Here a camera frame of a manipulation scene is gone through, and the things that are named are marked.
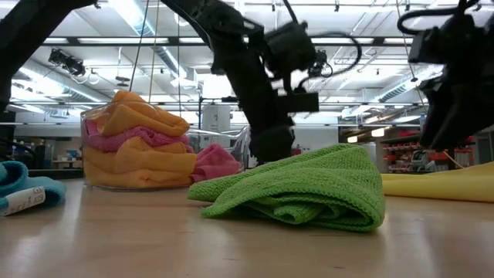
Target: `ceiling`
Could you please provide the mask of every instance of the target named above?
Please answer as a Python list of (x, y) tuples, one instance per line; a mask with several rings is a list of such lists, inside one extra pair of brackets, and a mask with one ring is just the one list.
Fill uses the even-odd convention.
[[(144, 11), (147, 5), (147, 0), (142, 2), (140, 0), (100, 1), (101, 9), (89, 6), (71, 12), (51, 36), (136, 37), (137, 33), (128, 24), (129, 18), (133, 15), (124, 14), (122, 9), (119, 13), (119, 9), (114, 8), (113, 3), (115, 1), (118, 1), (120, 5), (127, 5), (126, 3), (135, 1), (134, 4), (140, 5), (141, 11)], [(263, 24), (266, 30), (274, 29), (290, 21), (289, 14), (281, 0), (274, 1), (276, 3), (274, 11), (272, 8), (273, 0), (228, 0), (226, 2), (237, 7), (246, 18)], [(400, 0), (399, 2), (400, 13), (403, 14), (407, 4), (410, 5), (410, 10), (415, 10), (454, 6), (457, 1)], [(483, 5), (479, 11), (471, 11), (477, 25), (483, 25), (494, 10), (490, 1), (481, 2)], [(12, 0), (0, 0), (0, 18), (5, 16), (15, 3), (16, 1)], [(290, 3), (293, 5), (293, 10), (299, 20), (308, 22), (307, 32), (311, 36), (317, 36), (327, 31), (341, 31), (360, 37), (401, 36), (396, 27), (398, 12), (395, 0), (339, 0), (338, 12), (335, 12), (336, 6), (333, 0), (290, 0)], [(446, 19), (447, 17), (426, 18), (414, 20), (410, 24), (413, 24), (416, 29), (424, 29), (433, 25), (441, 25)], [(154, 34), (156, 36), (197, 36), (189, 25), (182, 24), (180, 19), (177, 21), (174, 13), (156, 0), (149, 1), (147, 21), (149, 25), (155, 27), (156, 32)], [(61, 78), (65, 78), (63, 80), (64, 86), (77, 86), (79, 92), (87, 90), (91, 92), (90, 96), (98, 100), (109, 100), (115, 94), (115, 90), (126, 89), (125, 87), (118, 87), (119, 82), (115, 80), (116, 76), (131, 78), (134, 74), (132, 91), (142, 95), (145, 100), (152, 102), (178, 102), (179, 100), (181, 102), (198, 102), (198, 90), (172, 86), (171, 82), (175, 80), (175, 77), (160, 57), (154, 55), (151, 47), (122, 46), (121, 52), (119, 52), (118, 46), (56, 47), (67, 55), (83, 60), (88, 74), (82, 78), (76, 78), (76, 81), (71, 80), (66, 71), (53, 68), (53, 65), (48, 62), (49, 54), (53, 48), (41, 46), (32, 55), (30, 62), (39, 65), (36, 70), (39, 70), (39, 73), (49, 70), (51, 72), (43, 74), (43, 76), (46, 75), (45, 78), (58, 80), (58, 82)], [(198, 82), (210, 78), (209, 68), (213, 62), (213, 55), (209, 48), (206, 46), (167, 46), (166, 48), (180, 66), (195, 70)], [(347, 66), (354, 59), (354, 49), (351, 46), (317, 46), (317, 48), (326, 50), (328, 57), (330, 57), (329, 63), (335, 70)], [(420, 71), (424, 67), (413, 66), (413, 69)], [(89, 76), (90, 70), (97, 75)], [(364, 57), (355, 70), (328, 80), (315, 80), (308, 83), (307, 86), (320, 92), (321, 103), (375, 101), (375, 98), (385, 93), (386, 89), (406, 81), (410, 72), (411, 67), (407, 63), (407, 50), (401, 41), (397, 41), (394, 46), (366, 46), (364, 47)], [(305, 73), (294, 73), (293, 82), (298, 82), (305, 75)], [(217, 89), (217, 91), (219, 93), (215, 94), (216, 96), (231, 93), (231, 90), (228, 89)], [(30, 99), (25, 94), (23, 96), (24, 98), (16, 97), (15, 100), (38, 101), (40, 97), (36, 96), (38, 98)], [(413, 90), (389, 100), (393, 103), (418, 101), (420, 99)], [(191, 104), (184, 107), (172, 104), (167, 108), (169, 110), (187, 109), (193, 111), (198, 109), (198, 105)], [(77, 107), (77, 109), (85, 110), (87, 108)], [(321, 110), (326, 111), (341, 112), (344, 109), (348, 109), (348, 107), (344, 105), (321, 106)], [(362, 113), (372, 117), (381, 112), (385, 111), (369, 109)]]

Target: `green towel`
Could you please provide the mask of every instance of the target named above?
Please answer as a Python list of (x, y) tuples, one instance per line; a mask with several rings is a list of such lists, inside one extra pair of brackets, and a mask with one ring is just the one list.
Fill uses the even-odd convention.
[(351, 144), (199, 182), (188, 197), (214, 202), (202, 210), (205, 217), (239, 213), (355, 232), (374, 230), (384, 220), (381, 175), (367, 152)]

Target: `white sticker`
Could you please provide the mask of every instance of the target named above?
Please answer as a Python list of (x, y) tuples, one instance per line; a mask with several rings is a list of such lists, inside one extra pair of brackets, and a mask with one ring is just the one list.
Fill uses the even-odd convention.
[(42, 186), (22, 190), (5, 196), (8, 201), (8, 208), (4, 209), (2, 216), (11, 215), (20, 212), (34, 205), (43, 203), (46, 199), (45, 188)]

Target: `yellow cloth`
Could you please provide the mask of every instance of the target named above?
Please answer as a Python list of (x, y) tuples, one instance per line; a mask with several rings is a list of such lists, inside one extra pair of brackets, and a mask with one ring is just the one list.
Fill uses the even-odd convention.
[(86, 146), (83, 157), (90, 184), (123, 188), (190, 185), (197, 161), (181, 142), (152, 148), (140, 137), (125, 141), (116, 153)]
[(385, 195), (494, 202), (494, 162), (426, 175), (381, 176)]
[(168, 136), (181, 136), (190, 128), (186, 120), (146, 103), (135, 93), (119, 91), (105, 111), (87, 115), (98, 131), (113, 136), (134, 127), (149, 127)]

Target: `folded towel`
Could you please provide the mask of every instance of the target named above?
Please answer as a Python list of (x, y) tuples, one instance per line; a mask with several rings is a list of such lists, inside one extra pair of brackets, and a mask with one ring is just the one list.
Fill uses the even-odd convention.
[(240, 163), (219, 144), (210, 144), (198, 154), (192, 179), (194, 182), (225, 177), (240, 172)]
[(118, 151), (120, 146), (132, 137), (140, 137), (151, 147), (160, 147), (166, 144), (181, 142), (184, 143), (187, 152), (194, 152), (194, 149), (189, 145), (188, 137), (185, 135), (171, 137), (147, 127), (135, 127), (121, 134), (105, 137), (98, 131), (95, 120), (86, 120), (85, 125), (86, 129), (83, 130), (85, 132), (83, 135), (84, 144), (104, 152)]
[(179, 172), (136, 170), (114, 174), (84, 161), (84, 173), (90, 185), (110, 188), (156, 189), (185, 187), (192, 184), (189, 175)]
[(426, 175), (382, 174), (385, 195), (494, 202), (494, 162)]
[(188, 154), (184, 143), (173, 143), (156, 148), (142, 138), (132, 137), (115, 153), (103, 153), (93, 147), (83, 149), (84, 161), (109, 173), (122, 174), (140, 169), (190, 175), (197, 160), (196, 154)]
[(376, 229), (384, 220), (381, 176), (367, 152), (351, 144), (203, 181), (188, 197), (214, 202), (203, 209), (206, 217), (237, 212), (356, 232)]
[[(16, 211), (23, 207), (30, 207), (34, 203), (42, 205), (58, 205), (65, 198), (65, 185), (60, 181), (54, 181), (51, 178), (28, 177), (28, 168), (21, 162), (6, 161), (0, 163), (0, 215), (8, 213), (10, 209)], [(32, 188), (43, 187), (45, 197), (36, 200), (28, 200), (31, 204), (24, 205), (19, 208), (12, 208), (13, 204), (9, 204), (9, 196), (16, 192), (29, 190)]]
[(95, 120), (99, 133), (104, 136), (121, 134), (134, 127), (148, 127), (168, 136), (181, 136), (189, 129), (186, 120), (154, 107), (127, 91), (119, 91), (105, 108), (105, 113), (89, 113), (86, 118)]

